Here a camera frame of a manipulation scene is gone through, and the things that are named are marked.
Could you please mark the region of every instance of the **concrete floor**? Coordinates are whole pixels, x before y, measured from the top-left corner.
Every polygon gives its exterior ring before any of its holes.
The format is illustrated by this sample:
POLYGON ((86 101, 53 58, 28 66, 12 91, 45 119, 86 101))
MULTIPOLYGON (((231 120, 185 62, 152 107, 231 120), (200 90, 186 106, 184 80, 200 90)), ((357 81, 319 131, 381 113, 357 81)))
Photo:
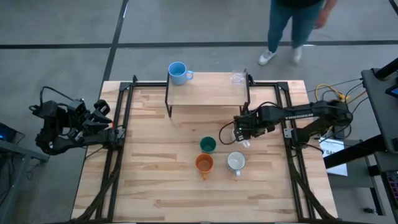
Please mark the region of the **concrete floor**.
MULTIPOLYGON (((270 0, 130 0, 120 43, 266 41, 270 0)), ((122 0, 0 0, 1 44, 111 43, 122 0)), ((398 16, 388 0, 339 1, 328 24, 310 40, 398 40, 398 16)), ((283 40, 290 39, 290 25, 283 40)), ((264 47, 118 49, 110 80, 165 80, 170 62, 181 60, 193 71, 230 71, 246 67, 257 80, 305 80, 307 90, 320 83, 339 83, 360 77, 361 70, 381 67, 397 57, 398 45, 314 46, 304 49, 300 65, 290 62, 290 47, 265 67, 257 64, 264 47)), ((34 144, 42 121, 29 105, 39 91, 52 86, 82 97, 89 108, 98 97, 109 49, 0 50, 0 121, 26 134, 25 147, 34 144)), ((345 93, 356 82, 338 86, 345 93)), ((310 100, 315 100, 313 93, 310 100)), ((63 100, 50 93, 45 99, 63 100)), ((368 101, 357 110, 350 139, 379 134, 368 101)), ((61 222, 70 218, 83 164, 84 150, 52 156, 24 180, 11 223, 61 222)), ((393 223, 365 214, 373 207, 367 189, 332 189, 339 217, 347 221, 393 223)))

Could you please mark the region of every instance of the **jeans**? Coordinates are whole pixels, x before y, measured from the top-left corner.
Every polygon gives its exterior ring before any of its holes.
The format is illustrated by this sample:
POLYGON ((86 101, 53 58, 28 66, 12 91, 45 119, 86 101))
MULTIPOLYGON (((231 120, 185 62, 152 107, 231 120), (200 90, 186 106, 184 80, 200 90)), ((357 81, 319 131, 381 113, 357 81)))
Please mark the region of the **jeans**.
POLYGON ((277 0, 272 0, 269 14, 268 50, 272 53, 276 52, 290 17, 293 17, 292 47, 295 49, 303 45, 315 26, 322 6, 323 1, 320 1, 314 6, 294 9, 280 5, 277 0))

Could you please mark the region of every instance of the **wooden table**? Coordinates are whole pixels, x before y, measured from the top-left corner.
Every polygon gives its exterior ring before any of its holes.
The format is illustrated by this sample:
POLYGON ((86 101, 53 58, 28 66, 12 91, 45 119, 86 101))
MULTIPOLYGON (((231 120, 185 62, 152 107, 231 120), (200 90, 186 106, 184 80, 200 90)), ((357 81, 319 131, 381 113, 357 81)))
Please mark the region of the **wooden table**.
MULTIPOLYGON (((287 82, 293 105, 308 103, 304 82, 287 82)), ((111 106, 109 118, 113 118, 119 84, 103 85, 101 99, 111 106)), ((251 87, 250 94, 250 109, 264 101, 276 103, 272 88, 251 87)), ((280 125, 274 132, 252 139, 248 149, 241 144, 224 146, 218 140, 218 131, 239 114, 239 108, 176 107, 169 118, 164 99, 165 87, 134 88, 114 222, 297 221, 280 125), (207 181, 194 164, 201 153, 199 142, 205 136, 213 136, 218 144, 212 154, 215 168, 207 181), (247 159, 240 177, 226 167, 226 158, 233 151, 241 151, 247 159)), ((301 127, 311 121, 301 119, 297 124, 301 127)), ((225 141, 231 139, 231 128, 221 136, 225 141)), ((91 146, 87 153, 99 147, 91 146)), ((337 217, 322 155, 308 148, 303 156, 311 190, 337 217)), ((105 158, 103 150, 85 161, 73 218, 81 215, 98 193, 105 158)), ((302 192, 300 197, 306 211, 302 192)), ((105 214, 108 200, 106 197, 105 214)))

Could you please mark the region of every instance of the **paper sign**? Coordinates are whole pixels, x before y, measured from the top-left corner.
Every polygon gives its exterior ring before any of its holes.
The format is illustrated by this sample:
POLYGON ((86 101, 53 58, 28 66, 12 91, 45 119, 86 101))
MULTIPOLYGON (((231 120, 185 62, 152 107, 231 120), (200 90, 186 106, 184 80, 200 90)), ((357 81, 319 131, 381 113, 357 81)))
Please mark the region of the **paper sign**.
MULTIPOLYGON (((327 139, 320 143, 321 149, 323 150, 323 157, 332 155, 335 152, 344 149, 344 143, 342 141, 337 141, 333 139, 327 139)), ((332 168, 327 169, 329 174, 343 175, 348 176, 347 174, 347 164, 338 165, 332 168)))

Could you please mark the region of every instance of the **white sneaker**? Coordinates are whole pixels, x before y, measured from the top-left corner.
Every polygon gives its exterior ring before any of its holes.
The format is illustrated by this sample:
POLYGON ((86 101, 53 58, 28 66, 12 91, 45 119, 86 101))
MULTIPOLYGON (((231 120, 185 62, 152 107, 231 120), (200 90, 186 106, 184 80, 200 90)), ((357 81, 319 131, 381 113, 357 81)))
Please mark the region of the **white sneaker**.
POLYGON ((293 62, 298 64, 301 59, 301 54, 302 54, 302 46, 297 47, 296 49, 293 49, 293 62))
POLYGON ((275 54, 276 52, 272 53, 269 50, 264 52, 259 58, 259 65, 265 65, 266 63, 268 63, 269 60, 271 60, 271 58, 275 56, 275 54))

